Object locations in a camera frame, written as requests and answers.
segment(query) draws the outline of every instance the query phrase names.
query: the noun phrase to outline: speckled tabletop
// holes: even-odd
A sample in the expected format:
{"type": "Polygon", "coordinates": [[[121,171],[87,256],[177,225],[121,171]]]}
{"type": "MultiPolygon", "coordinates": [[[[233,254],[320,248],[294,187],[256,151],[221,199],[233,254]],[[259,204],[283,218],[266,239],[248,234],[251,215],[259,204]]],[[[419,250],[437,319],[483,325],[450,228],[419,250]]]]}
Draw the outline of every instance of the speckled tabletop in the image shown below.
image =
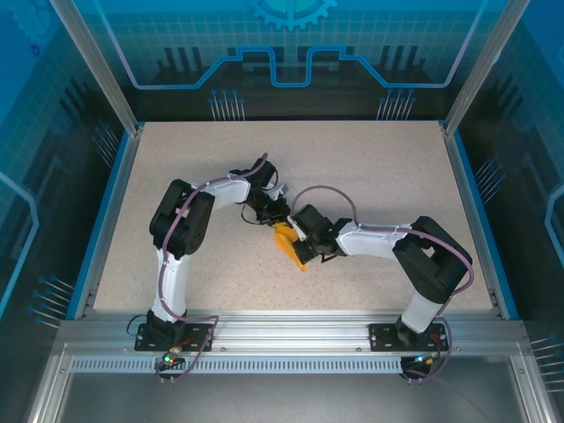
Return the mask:
{"type": "MultiPolygon", "coordinates": [[[[149,223],[173,179],[206,181],[249,168],[263,152],[287,183],[290,200],[322,183],[348,193],[363,223],[433,217],[470,252],[476,267],[474,285],[450,307],[491,308],[438,123],[335,121],[147,123],[94,308],[152,305],[158,269],[149,223]]],[[[346,201],[329,191],[307,193],[299,206],[307,203],[333,221],[351,215],[346,201]]],[[[392,260],[316,260],[301,273],[276,247],[271,228],[248,225],[240,213],[233,205],[212,215],[189,273],[189,308],[378,310],[403,308],[411,298],[411,283],[392,260]]]]}

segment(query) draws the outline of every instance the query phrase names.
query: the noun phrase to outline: transparent wall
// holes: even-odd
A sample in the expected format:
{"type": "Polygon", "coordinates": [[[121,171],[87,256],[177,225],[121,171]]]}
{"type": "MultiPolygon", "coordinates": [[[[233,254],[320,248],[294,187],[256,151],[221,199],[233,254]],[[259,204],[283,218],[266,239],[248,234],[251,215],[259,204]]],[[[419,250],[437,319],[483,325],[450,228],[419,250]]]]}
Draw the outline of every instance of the transparent wall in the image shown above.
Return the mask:
{"type": "Polygon", "coordinates": [[[72,290],[123,127],[48,2],[0,0],[0,51],[0,421],[23,421],[69,298],[38,277],[72,290]]]}
{"type": "MultiPolygon", "coordinates": [[[[560,0],[531,1],[460,126],[531,340],[564,338],[562,16],[560,0]]],[[[548,356],[541,364],[558,361],[556,348],[538,354],[548,356]]],[[[561,366],[553,368],[546,380],[564,379],[561,366]]]]}
{"type": "Polygon", "coordinates": [[[140,120],[444,118],[506,0],[78,0],[140,120]]]}

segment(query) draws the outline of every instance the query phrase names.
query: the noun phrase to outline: gear icon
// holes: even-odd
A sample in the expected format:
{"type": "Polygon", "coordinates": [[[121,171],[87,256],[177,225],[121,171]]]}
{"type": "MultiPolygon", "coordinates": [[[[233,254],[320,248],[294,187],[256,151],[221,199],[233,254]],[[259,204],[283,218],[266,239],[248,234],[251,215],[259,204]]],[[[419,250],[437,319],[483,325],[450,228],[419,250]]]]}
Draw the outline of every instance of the gear icon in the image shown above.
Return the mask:
{"type": "Polygon", "coordinates": [[[5,0],[4,7],[31,41],[47,35],[52,22],[48,0],[5,0]]]}
{"type": "Polygon", "coordinates": [[[328,10],[337,6],[337,0],[247,0],[247,4],[265,25],[293,31],[296,26],[306,29],[308,24],[317,25],[319,17],[329,16],[328,10]]]}

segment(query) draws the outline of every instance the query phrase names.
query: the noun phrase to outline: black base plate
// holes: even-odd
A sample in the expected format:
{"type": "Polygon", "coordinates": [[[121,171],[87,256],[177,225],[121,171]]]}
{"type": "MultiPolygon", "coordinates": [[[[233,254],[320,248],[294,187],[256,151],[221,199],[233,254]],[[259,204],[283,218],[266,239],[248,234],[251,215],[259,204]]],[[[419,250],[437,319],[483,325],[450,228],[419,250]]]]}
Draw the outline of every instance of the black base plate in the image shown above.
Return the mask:
{"type": "MultiPolygon", "coordinates": [[[[194,338],[182,347],[184,352],[197,352],[200,350],[208,330],[212,324],[186,323],[184,325],[184,335],[182,339],[194,338]]],[[[137,339],[135,340],[135,351],[168,351],[175,345],[159,336],[155,330],[146,323],[140,324],[137,329],[137,339]]],[[[212,340],[204,348],[204,351],[212,350],[212,340]]]]}
{"type": "Polygon", "coordinates": [[[440,323],[432,323],[427,330],[421,334],[421,340],[414,345],[404,345],[397,337],[397,329],[394,323],[375,323],[368,325],[368,336],[370,338],[370,351],[381,352],[433,352],[437,351],[437,344],[431,339],[431,335],[438,335],[441,339],[439,347],[441,351],[449,349],[444,326],[440,323]]]}

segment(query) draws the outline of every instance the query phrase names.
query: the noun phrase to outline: yellow block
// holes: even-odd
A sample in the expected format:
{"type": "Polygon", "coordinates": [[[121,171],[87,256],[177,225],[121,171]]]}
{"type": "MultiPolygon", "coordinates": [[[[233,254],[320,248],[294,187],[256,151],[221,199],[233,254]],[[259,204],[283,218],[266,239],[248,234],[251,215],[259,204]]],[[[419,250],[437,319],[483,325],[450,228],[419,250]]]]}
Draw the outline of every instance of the yellow block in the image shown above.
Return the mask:
{"type": "Polygon", "coordinates": [[[292,244],[299,239],[300,237],[296,230],[286,223],[277,223],[274,225],[274,242],[276,242],[276,245],[298,265],[301,271],[306,271],[306,265],[302,264],[292,246],[292,244]]]}

